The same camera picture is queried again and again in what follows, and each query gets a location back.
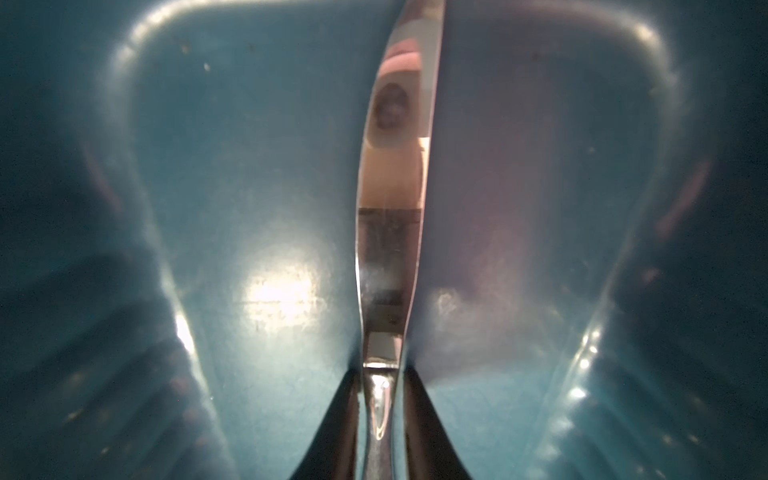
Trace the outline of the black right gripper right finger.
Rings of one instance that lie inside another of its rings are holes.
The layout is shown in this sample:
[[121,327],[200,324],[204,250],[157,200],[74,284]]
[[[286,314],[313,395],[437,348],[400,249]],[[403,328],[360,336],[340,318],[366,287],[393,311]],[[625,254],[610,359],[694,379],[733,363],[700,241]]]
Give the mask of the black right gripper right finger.
[[408,478],[470,480],[418,372],[404,372],[404,416]]

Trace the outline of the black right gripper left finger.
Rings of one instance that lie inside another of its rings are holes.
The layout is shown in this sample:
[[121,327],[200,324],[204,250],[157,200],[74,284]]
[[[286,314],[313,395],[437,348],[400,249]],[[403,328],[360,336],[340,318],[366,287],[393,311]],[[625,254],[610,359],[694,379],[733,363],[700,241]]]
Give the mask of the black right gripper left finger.
[[358,373],[349,370],[332,398],[320,426],[291,479],[356,478],[360,416]]

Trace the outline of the silver table knife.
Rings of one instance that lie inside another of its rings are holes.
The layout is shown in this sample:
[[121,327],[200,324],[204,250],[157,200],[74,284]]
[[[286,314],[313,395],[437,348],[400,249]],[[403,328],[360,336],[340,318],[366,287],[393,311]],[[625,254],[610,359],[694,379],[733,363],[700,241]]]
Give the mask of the silver table knife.
[[407,1],[379,64],[363,132],[355,267],[365,479],[394,476],[392,420],[418,278],[446,4]]

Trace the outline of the teal plastic tray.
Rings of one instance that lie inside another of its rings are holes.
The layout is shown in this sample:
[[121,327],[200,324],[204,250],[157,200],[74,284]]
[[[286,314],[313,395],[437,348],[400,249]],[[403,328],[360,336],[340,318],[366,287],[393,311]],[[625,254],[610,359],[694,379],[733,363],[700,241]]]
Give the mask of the teal plastic tray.
[[[291,479],[407,1],[1,5],[1,475]],[[767,5],[443,1],[413,367],[471,479],[767,475]]]

